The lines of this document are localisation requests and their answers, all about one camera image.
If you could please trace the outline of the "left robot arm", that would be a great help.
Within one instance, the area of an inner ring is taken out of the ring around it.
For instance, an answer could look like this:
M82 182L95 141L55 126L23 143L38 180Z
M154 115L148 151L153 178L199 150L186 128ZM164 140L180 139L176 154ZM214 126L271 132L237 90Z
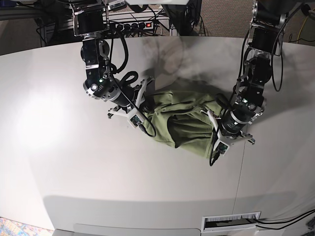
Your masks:
M225 154L231 144L243 139L254 144L243 128L252 124L265 110L265 84L274 81L274 57L283 57L284 31L295 14L295 0L255 0L250 27L242 45L241 66L233 94L227 99L217 94L223 114L209 115L214 125L212 148Z

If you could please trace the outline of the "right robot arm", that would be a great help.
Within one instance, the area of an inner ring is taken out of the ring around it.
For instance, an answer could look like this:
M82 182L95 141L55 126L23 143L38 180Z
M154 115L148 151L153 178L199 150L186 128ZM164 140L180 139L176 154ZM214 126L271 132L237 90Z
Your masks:
M86 70L86 80L83 83L85 92L94 99L115 103L114 111L140 111L141 104L145 102L145 86L132 86L139 74L129 71L121 79L115 77L126 68L129 51L121 24L114 26L108 20L107 1L74 0L69 5L72 9L74 35L83 38L81 58ZM122 43L124 60L119 67L112 62L114 43L107 42L107 38L118 38Z

